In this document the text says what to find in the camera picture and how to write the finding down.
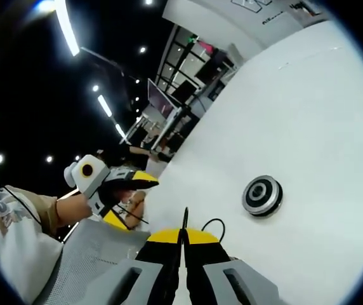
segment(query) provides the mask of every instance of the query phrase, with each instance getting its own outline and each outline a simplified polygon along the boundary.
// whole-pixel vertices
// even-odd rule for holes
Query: gray gripper part
[[[241,304],[233,285],[251,305],[281,305],[277,286],[241,260],[205,265],[204,270],[218,305]]]
[[[118,265],[110,267],[87,287],[83,300],[77,305],[117,304],[115,300],[123,292],[130,273],[139,274],[124,305],[146,305],[162,264],[123,259]]]

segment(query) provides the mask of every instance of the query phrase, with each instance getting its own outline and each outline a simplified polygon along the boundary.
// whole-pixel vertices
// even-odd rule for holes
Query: hand
[[[160,159],[156,154],[150,153],[149,154],[149,159],[151,159],[152,161],[155,161],[155,162],[160,162]]]

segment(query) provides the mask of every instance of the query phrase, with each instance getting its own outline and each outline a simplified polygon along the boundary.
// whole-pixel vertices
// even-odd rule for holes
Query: window
[[[192,53],[196,54],[205,62],[209,60],[209,55],[206,53],[206,49],[204,49],[199,43],[193,45]]]
[[[170,52],[166,61],[172,65],[177,65],[178,61],[180,60],[180,57],[183,54],[183,51],[184,47],[178,46],[177,44],[173,44],[173,46],[170,48]]]
[[[176,35],[176,41],[184,46],[188,45],[188,39],[193,36],[189,30],[184,29],[183,27],[180,28],[179,33]]]
[[[200,69],[202,68],[203,65],[204,65],[204,62],[199,60],[193,54],[189,53],[186,57],[186,61],[180,67],[180,70],[183,73],[185,73],[188,77],[195,79],[194,78],[195,74],[200,71]]]
[[[167,85],[168,85],[167,82],[165,82],[163,79],[160,79],[159,83],[157,84],[159,89],[162,90],[163,92],[166,90]]]
[[[170,86],[169,89],[167,90],[167,94],[172,94],[173,92],[175,92],[176,88]]]
[[[182,73],[177,73],[173,81],[176,87],[179,87],[187,78]]]
[[[171,76],[173,75],[173,72],[175,71],[175,68],[168,64],[163,65],[163,71],[162,71],[162,77],[165,79],[171,79]]]

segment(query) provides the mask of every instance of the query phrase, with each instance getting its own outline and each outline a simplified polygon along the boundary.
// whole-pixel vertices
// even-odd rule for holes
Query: black ceiling
[[[132,106],[122,95],[119,98],[118,71],[83,53],[72,57],[55,13],[20,27],[8,44],[0,44],[3,183],[61,196],[68,189],[63,169],[75,155],[119,141],[91,88],[95,83],[101,86],[126,131],[135,121],[135,109],[147,102],[145,82],[135,84],[130,75],[142,80],[155,77],[173,28],[161,18],[165,4],[165,0],[154,0],[152,6],[144,5],[144,0],[67,0],[78,45],[123,67],[128,98],[140,97]],[[0,16],[7,7],[0,5]],[[147,47],[142,55],[141,46]],[[45,162],[48,154],[55,158],[50,165]]]

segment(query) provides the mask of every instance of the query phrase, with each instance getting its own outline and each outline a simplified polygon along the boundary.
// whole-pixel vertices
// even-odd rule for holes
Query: white table
[[[271,175],[280,210],[254,219],[247,183]],[[363,280],[363,61],[331,22],[248,61],[149,192],[157,231],[225,221],[222,245],[273,281],[292,305],[337,305]],[[209,228],[214,235],[221,228]],[[180,286],[184,287],[183,278]],[[178,292],[175,304],[188,295]]]

